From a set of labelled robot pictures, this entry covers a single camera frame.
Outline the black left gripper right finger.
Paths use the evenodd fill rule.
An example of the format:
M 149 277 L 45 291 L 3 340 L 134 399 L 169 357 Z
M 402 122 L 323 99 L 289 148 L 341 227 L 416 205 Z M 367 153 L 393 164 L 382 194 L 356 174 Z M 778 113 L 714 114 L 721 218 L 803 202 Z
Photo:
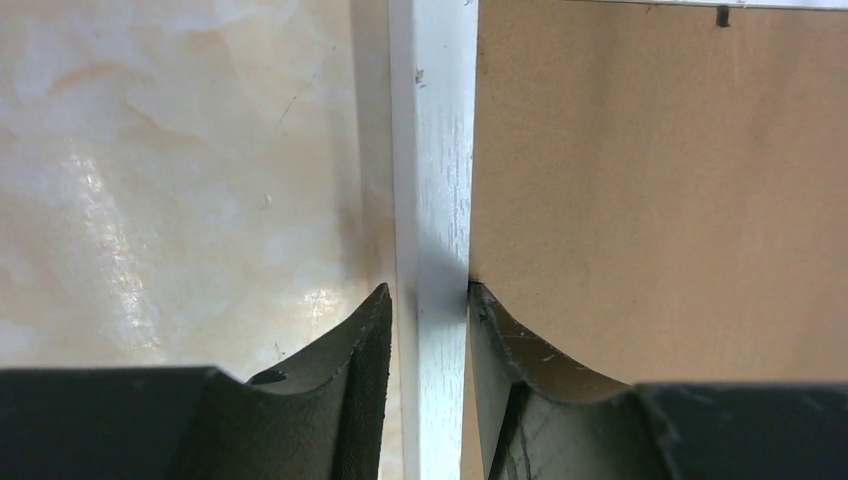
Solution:
M 843 479 L 843 383 L 629 385 L 575 361 L 469 286 L 489 479 Z

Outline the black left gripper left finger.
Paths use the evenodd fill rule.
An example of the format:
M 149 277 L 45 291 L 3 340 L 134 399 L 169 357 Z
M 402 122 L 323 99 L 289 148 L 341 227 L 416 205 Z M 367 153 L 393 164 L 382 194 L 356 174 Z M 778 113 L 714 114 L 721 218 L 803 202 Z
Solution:
M 5 369 L 5 479 L 374 479 L 392 300 L 239 382 L 212 366 Z

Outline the brown cardboard backing board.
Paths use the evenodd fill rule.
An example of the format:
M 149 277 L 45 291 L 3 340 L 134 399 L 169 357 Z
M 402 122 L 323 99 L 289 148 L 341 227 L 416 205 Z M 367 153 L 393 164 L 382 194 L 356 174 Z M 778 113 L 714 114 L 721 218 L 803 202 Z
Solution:
M 847 14 L 485 1 L 488 479 L 847 475 Z

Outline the white picture frame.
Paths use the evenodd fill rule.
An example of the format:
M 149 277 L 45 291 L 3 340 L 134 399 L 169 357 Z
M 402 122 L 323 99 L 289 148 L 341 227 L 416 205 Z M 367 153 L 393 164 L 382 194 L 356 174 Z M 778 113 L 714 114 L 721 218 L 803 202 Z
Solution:
M 470 278 L 622 381 L 846 378 L 845 2 L 389 22 L 407 478 L 469 460 Z

